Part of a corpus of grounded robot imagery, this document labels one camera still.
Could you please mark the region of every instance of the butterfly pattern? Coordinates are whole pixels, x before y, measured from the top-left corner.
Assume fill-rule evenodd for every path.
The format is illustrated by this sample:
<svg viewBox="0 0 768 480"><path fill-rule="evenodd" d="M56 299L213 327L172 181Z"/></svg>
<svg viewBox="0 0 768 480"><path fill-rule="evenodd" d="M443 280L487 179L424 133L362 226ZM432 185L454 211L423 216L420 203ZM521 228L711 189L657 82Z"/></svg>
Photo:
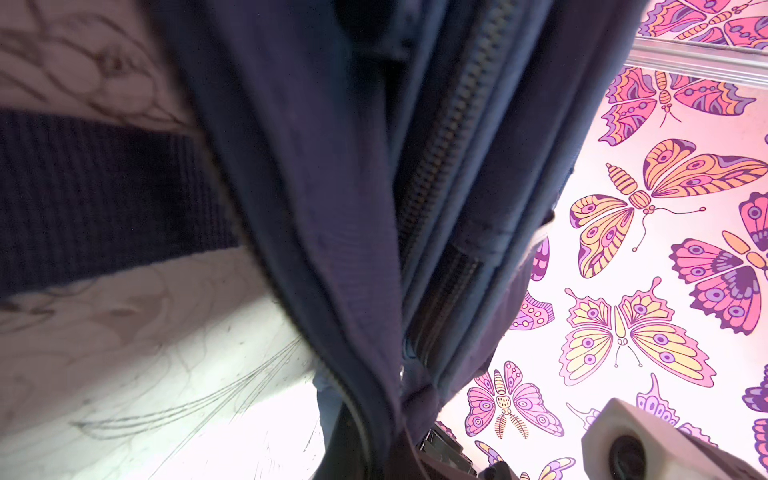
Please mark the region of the butterfly pattern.
<svg viewBox="0 0 768 480"><path fill-rule="evenodd" d="M538 480L561 480L563 478L563 470L567 470L574 465L576 465L576 460L571 457L552 460L538 474ZM531 480L531 477L528 476L528 473L522 472L520 480Z"/></svg>
<svg viewBox="0 0 768 480"><path fill-rule="evenodd" d="M614 341L619 345L614 366L618 366L618 353L622 347L626 346L634 353L629 346L632 342L669 373L699 386L713 385L712 377L716 373L707 365L709 356L701 351L698 342L690 338L685 329L671 322L674 310L667 306L666 300L654 294L660 283L661 278L654 278L648 291L638 290L632 296L625 295L613 307L602 298L582 298L571 289L565 289L576 300L568 317L574 330L565 337L561 348L560 376L565 385L583 382L597 371Z"/></svg>
<svg viewBox="0 0 768 480"><path fill-rule="evenodd" d="M763 381L760 385L746 389L741 399L755 412L768 413L768 365L763 368ZM752 431L760 464L768 472L768 419L755 420Z"/></svg>
<svg viewBox="0 0 768 480"><path fill-rule="evenodd" d="M519 367L510 361L504 363L503 377L495 370L493 380L488 372L475 378L479 387L473 386L467 391L469 414L464 421L467 436L479 434L493 422L496 436L503 439L507 418L524 439L530 432L523 419L549 434L564 435L560 419L544 406L538 387L533 383L522 383L522 379ZM495 417L497 406L500 412ZM522 419L513 413L512 406Z"/></svg>
<svg viewBox="0 0 768 480"><path fill-rule="evenodd" d="M761 160L716 154L691 157L695 150L693 142L675 138L653 147L643 163L644 185L650 193L639 189L637 181L624 169L606 164L611 182L628 196L631 205L610 195L588 195L571 205L571 226L587 225L579 236L578 266L582 277L598 275L614 259L636 210L644 218L656 210L676 213L656 207L651 199L715 194L749 184L768 173L768 164Z"/></svg>
<svg viewBox="0 0 768 480"><path fill-rule="evenodd" d="M677 411L670 407L669 402L661 398L659 381L653 373L650 375L650 390L647 393L639 392L635 399L635 405L639 409L643 409L664 420L681 432L696 437L702 442L709 443L713 447L717 447L717 443L713 443L712 439L708 435L704 435L698 427L694 427L688 422L678 425L680 417L677 416ZM590 409L589 412L580 412L570 403L566 403L565 406L584 422L584 430L589 429L594 420L600 415L600 410L597 409Z"/></svg>
<svg viewBox="0 0 768 480"><path fill-rule="evenodd" d="M488 456L488 466L504 461L502 456L487 443L475 440L475 446Z"/></svg>
<svg viewBox="0 0 768 480"><path fill-rule="evenodd" d="M510 330L533 330L540 326L547 325L554 320L554 311L552 310L552 304L546 302L539 302L531 296L529 292L525 292L522 305L517 316L509 326Z"/></svg>
<svg viewBox="0 0 768 480"><path fill-rule="evenodd" d="M768 46L768 16L738 17L763 3L749 0L727 8L730 0L664 0L648 11L638 34L761 49Z"/></svg>
<svg viewBox="0 0 768 480"><path fill-rule="evenodd" d="M656 71L652 79L642 68L623 67L605 94L608 104L613 106L601 117L606 121L608 132L599 140L612 147L619 145L647 122L658 105L664 111L663 124L667 115L674 117L672 98L705 114L725 117L741 115L746 106L756 99L741 97L738 90L731 83L662 71Z"/></svg>
<svg viewBox="0 0 768 480"><path fill-rule="evenodd" d="M753 192L739 205L749 238L760 251L768 250L768 194ZM761 297L757 270L768 279L766 260L740 237L727 230L723 239L744 260L712 244L687 238L672 246L672 269L685 283L696 283L691 307L720 319L720 328L750 335L760 320Z"/></svg>
<svg viewBox="0 0 768 480"><path fill-rule="evenodd" d="M549 237L544 238L541 245L536 249L533 257L533 269L531 270L531 280L538 282L544 279L549 266Z"/></svg>

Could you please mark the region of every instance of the ribbed navy fabric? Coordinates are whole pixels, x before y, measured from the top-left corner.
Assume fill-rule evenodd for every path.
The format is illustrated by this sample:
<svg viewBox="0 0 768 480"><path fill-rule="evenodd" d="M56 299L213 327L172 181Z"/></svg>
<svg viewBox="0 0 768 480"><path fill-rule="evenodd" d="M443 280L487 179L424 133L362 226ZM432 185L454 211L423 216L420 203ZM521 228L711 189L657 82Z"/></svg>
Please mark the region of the ribbed navy fabric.
<svg viewBox="0 0 768 480"><path fill-rule="evenodd" d="M0 298L238 244L190 138L0 111Z"/></svg>

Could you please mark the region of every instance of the pink butterfly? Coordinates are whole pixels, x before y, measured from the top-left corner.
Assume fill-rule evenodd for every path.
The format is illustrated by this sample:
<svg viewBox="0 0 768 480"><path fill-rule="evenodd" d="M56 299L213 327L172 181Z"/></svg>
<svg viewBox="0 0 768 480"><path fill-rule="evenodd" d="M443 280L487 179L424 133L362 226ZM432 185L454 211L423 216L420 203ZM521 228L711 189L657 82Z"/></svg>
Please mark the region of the pink butterfly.
<svg viewBox="0 0 768 480"><path fill-rule="evenodd" d="M512 321L509 329L533 330L547 325L552 320L554 320L552 304L539 302L529 292L525 292L525 298L522 305L520 305L520 310L518 310L518 314Z"/></svg>
<svg viewBox="0 0 768 480"><path fill-rule="evenodd" d="M768 365L763 369L760 386L746 389L741 399L755 412L768 413ZM760 464L768 471L768 419L755 420L752 431L755 433L755 450L760 456Z"/></svg>
<svg viewBox="0 0 768 480"><path fill-rule="evenodd" d="M576 385L600 368L611 351L614 337L619 344L614 366L618 366L618 350L628 346L631 340L669 373L696 385L713 385L712 377L716 373L707 365L709 356L699 349L698 342L690 338L685 329L671 323L674 310L667 306L666 300L654 294L659 283L661 278L657 276L648 291L638 290L632 296L625 295L614 307L602 298L581 298L571 289L565 289L576 300L568 317L574 330L565 337L561 348L560 363L563 366L560 376L565 385Z"/></svg>
<svg viewBox="0 0 768 480"><path fill-rule="evenodd" d="M667 114L674 118L673 95L667 88L674 91L674 99L682 105L712 115L741 115L744 108L756 100L740 97L736 85L722 81L701 80L662 71L655 72L655 81L658 92L651 76L641 68L623 67L619 71L605 94L608 104L613 107L601 117L606 121L608 132L600 137L600 141L615 147L627 140L645 124L657 103L661 104L665 119Z"/></svg>
<svg viewBox="0 0 768 480"><path fill-rule="evenodd" d="M544 275L547 274L547 267L549 267L549 237L545 238L536 249L533 257L531 280L538 282L544 278Z"/></svg>
<svg viewBox="0 0 768 480"><path fill-rule="evenodd" d="M512 413L512 406L523 418L533 423L540 429L552 435L562 437L563 425L554 413L547 410L541 392L533 383L522 383L523 374L512 362L504 363L504 378L495 370L493 381L488 372L477 377L475 383L478 387L471 387L467 391L469 401L469 415L464 421L467 436L473 437L482 432L493 421L496 406L501 412L494 424L496 435L502 439L507 425L507 417L518 429L523 438L528 437L528 427L520 417Z"/></svg>
<svg viewBox="0 0 768 480"><path fill-rule="evenodd" d="M739 212L750 239L761 251L768 250L768 194L754 192L739 205ZM672 270L685 280L696 283L690 295L691 306L706 315L714 313L720 328L750 335L760 320L760 284L755 269L768 278L768 266L758 253L729 231L723 231L726 243L744 255L749 264L709 243L687 238L672 246Z"/></svg>
<svg viewBox="0 0 768 480"><path fill-rule="evenodd" d="M765 2L749 0L725 8L730 0L664 0L649 12L640 26L644 37L675 38L736 47L765 48L768 45L768 17L733 18L747 8ZM715 26L725 22L723 27Z"/></svg>
<svg viewBox="0 0 768 480"><path fill-rule="evenodd" d="M635 399L635 405L639 409L643 409L646 412L655 415L683 433L687 433L703 442L709 443L713 447L717 447L717 443L712 443L712 439L708 435L704 435L701 432L701 429L694 427L688 422L678 425L680 417L677 416L675 409L670 407L669 402L661 398L661 394L659 393L659 382L653 373L650 375L650 381L650 391L648 393L638 393L637 398ZM566 403L565 406L584 422L584 430L589 429L594 420L600 415L600 410L597 409L591 409L589 412L580 412L570 403Z"/></svg>

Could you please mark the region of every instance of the yellow butterfly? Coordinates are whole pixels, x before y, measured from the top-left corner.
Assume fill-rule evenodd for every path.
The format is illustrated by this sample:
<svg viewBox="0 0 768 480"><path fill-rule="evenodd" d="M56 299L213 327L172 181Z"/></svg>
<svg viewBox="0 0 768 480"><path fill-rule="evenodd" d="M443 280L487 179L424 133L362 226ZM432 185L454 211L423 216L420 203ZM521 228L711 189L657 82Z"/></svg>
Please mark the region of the yellow butterfly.
<svg viewBox="0 0 768 480"><path fill-rule="evenodd" d="M614 259L635 210L641 210L645 216L656 210L671 211L656 208L651 198L713 194L748 184L768 173L768 164L753 158L715 154L688 158L695 150L692 142L679 139L662 141L651 149L643 164L643 179L650 193L639 190L637 182L624 169L606 164L611 182L629 196L631 205L628 207L627 202L610 195L587 195L571 206L573 228L591 222L579 237L578 265L582 277L592 278Z"/></svg>

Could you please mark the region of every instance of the patterned backdrop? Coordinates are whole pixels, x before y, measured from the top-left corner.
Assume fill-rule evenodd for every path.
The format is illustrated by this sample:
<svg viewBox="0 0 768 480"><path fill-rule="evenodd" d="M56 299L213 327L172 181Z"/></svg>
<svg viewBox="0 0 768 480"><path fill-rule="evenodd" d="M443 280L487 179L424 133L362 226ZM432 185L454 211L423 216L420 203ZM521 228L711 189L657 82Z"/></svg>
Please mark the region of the patterned backdrop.
<svg viewBox="0 0 768 480"><path fill-rule="evenodd" d="M729 3L651 4L640 34L768 46L768 2ZM767 109L755 88L615 78L521 312L440 415L478 469L586 478L581 437L618 397L768 470Z"/></svg>

